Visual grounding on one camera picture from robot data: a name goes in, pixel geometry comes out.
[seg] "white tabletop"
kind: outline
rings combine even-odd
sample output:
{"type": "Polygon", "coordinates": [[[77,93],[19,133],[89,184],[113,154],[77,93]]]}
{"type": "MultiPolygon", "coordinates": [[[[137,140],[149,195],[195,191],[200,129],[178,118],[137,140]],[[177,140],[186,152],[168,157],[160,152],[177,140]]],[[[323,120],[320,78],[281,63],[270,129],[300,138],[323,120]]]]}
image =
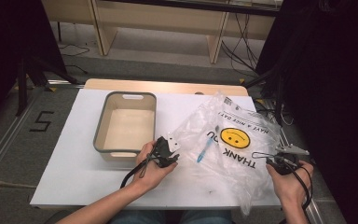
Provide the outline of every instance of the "white tabletop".
{"type": "MultiPolygon", "coordinates": [[[[103,102],[111,91],[80,90],[48,166],[36,188],[32,206],[40,208],[88,205],[119,189],[133,162],[105,161],[92,144],[103,102]]],[[[156,139],[166,136],[211,96],[155,93],[156,139]]],[[[230,96],[243,108],[255,110],[252,99],[230,96]]],[[[195,172],[186,163],[176,169],[129,209],[230,209],[239,202],[229,185],[214,174],[195,172]]],[[[279,205],[271,181],[258,205],[279,205]]]]}

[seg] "person's lap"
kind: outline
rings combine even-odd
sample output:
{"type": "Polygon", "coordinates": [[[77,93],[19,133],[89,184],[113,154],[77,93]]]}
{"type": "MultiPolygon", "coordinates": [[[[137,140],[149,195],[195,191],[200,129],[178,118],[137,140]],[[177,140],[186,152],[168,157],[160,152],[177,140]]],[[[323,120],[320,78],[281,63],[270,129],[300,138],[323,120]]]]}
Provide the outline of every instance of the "person's lap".
{"type": "MultiPolygon", "coordinates": [[[[165,211],[161,210],[123,210],[109,224],[162,224],[165,223],[165,211]]],[[[231,224],[229,210],[186,210],[180,224],[231,224]]]]}

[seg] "plastic bag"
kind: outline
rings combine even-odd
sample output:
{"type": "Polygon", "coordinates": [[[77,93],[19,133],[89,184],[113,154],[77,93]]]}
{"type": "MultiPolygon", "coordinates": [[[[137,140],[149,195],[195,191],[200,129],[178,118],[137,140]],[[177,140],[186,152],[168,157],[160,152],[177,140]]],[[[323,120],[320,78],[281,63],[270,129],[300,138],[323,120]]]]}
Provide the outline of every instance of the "plastic bag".
{"type": "Polygon", "coordinates": [[[272,154],[279,132],[279,125],[218,92],[172,134],[181,145],[182,160],[221,175],[239,196],[241,211],[247,216],[269,177],[265,161],[252,159],[252,153],[272,154]]]}

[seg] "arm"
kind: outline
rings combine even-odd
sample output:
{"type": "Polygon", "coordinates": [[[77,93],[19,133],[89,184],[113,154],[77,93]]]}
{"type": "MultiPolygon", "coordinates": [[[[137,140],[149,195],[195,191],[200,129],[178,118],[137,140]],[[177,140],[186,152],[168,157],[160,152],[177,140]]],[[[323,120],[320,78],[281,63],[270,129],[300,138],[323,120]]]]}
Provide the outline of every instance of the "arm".
{"type": "MultiPolygon", "coordinates": [[[[136,164],[139,164],[146,158],[147,153],[152,150],[154,143],[150,142],[144,145],[141,153],[136,158],[136,164]]],[[[155,188],[167,174],[173,171],[176,165],[177,163],[173,163],[168,167],[159,168],[155,162],[149,162],[143,178],[139,177],[140,172],[138,172],[135,174],[132,182],[126,187],[77,210],[58,223],[106,223],[129,203],[155,188]]]]}
{"type": "MultiPolygon", "coordinates": [[[[302,165],[302,167],[307,169],[310,175],[312,175],[312,165],[304,161],[300,161],[300,164],[302,165]]],[[[275,194],[281,201],[282,209],[284,215],[286,216],[287,223],[308,223],[304,211],[302,209],[302,204],[306,196],[306,192],[304,191],[303,187],[300,185],[296,177],[293,174],[280,175],[269,164],[267,164],[267,170],[272,177],[275,194]]],[[[303,169],[297,169],[296,172],[309,189],[310,178],[308,177],[308,174],[303,169]]]]}

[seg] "yellow smiley face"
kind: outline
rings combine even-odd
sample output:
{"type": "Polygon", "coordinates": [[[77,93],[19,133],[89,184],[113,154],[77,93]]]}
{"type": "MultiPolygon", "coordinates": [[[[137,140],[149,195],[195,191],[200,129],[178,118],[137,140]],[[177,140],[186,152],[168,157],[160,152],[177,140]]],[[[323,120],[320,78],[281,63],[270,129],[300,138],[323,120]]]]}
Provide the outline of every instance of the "yellow smiley face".
{"type": "Polygon", "coordinates": [[[226,128],[220,133],[222,140],[235,148],[246,148],[251,144],[249,135],[240,129],[226,128]]]}

